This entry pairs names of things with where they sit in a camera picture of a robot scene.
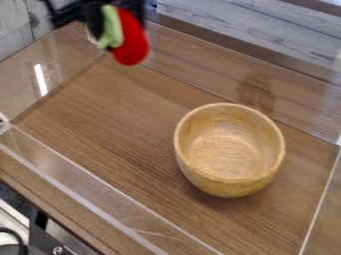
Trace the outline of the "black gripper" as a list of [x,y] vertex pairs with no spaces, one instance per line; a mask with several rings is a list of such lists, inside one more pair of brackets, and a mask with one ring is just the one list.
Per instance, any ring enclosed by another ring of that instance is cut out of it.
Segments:
[[75,0],[61,8],[56,8],[52,0],[41,0],[45,4],[52,25],[55,28],[73,21],[87,25],[95,41],[104,33],[104,5],[124,8],[135,16],[141,25],[145,25],[145,0]]

